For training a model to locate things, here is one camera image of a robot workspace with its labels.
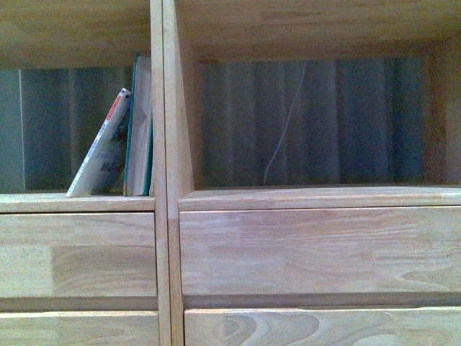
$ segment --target white cable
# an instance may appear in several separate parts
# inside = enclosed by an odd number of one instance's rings
[[[282,142],[283,142],[283,138],[285,137],[285,134],[287,133],[288,125],[290,124],[290,119],[291,119],[292,114],[293,114],[293,108],[295,107],[296,99],[297,99],[297,97],[298,97],[298,95],[299,95],[299,93],[301,91],[301,86],[303,85],[304,75],[305,75],[305,70],[306,70],[307,65],[308,65],[308,62],[305,61],[304,62],[304,67],[303,67],[303,73],[301,74],[300,84],[297,87],[295,97],[293,97],[293,102],[292,102],[291,107],[290,107],[290,111],[288,112],[287,120],[285,121],[285,128],[283,129],[282,135],[280,136],[279,143],[277,144],[277,147],[275,148],[274,154],[272,155],[271,159],[269,160],[269,163],[267,164],[266,169],[264,170],[264,178],[263,178],[263,182],[262,182],[263,185],[266,184],[267,174],[269,173],[269,168],[272,165],[272,162],[274,162],[275,157],[279,153],[280,146],[282,145]]]

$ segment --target wooden panel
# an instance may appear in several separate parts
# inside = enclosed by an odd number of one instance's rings
[[[460,205],[461,187],[309,187],[194,191],[181,211]]]
[[[424,59],[424,173],[433,183],[461,182],[461,37]]]
[[[461,31],[459,1],[178,0],[201,58],[360,56]]]
[[[162,0],[151,0],[151,56],[153,100],[153,179],[156,196],[156,251],[160,344],[171,345],[171,307],[166,205],[164,24]]]
[[[461,207],[181,212],[185,295],[461,292]]]
[[[447,43],[446,181],[461,183],[461,36]]]
[[[0,213],[71,213],[153,211],[152,197],[94,196],[67,198],[65,193],[0,195]]]
[[[186,311],[187,346],[461,344],[460,308]]]
[[[184,344],[178,199],[194,190],[193,143],[197,136],[189,124],[195,111],[194,53],[176,15],[175,0],[163,0],[165,55],[166,183],[171,296],[171,344]]]
[[[13,345],[159,345],[154,312],[0,314],[0,340]]]
[[[150,52],[149,1],[7,1],[0,68],[131,66]]]
[[[153,213],[0,215],[0,297],[156,296]]]

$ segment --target curtain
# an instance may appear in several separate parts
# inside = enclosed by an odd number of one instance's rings
[[[262,185],[290,108],[266,185],[420,182],[421,79],[418,58],[204,63],[205,184]]]
[[[67,190],[132,68],[0,71],[0,193]]]

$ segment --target book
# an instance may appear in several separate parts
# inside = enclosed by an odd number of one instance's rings
[[[153,105],[151,57],[136,55],[128,127],[123,194],[153,194]]]
[[[125,165],[131,92],[123,88],[115,98],[66,195],[82,197],[109,193]]]

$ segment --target drawer front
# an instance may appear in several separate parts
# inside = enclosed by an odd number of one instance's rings
[[[155,312],[55,312],[0,314],[0,340],[7,345],[158,345]]]
[[[156,296],[153,217],[0,215],[0,298]]]
[[[186,296],[461,291],[461,208],[182,212]]]
[[[460,308],[189,310],[186,346],[461,345]]]

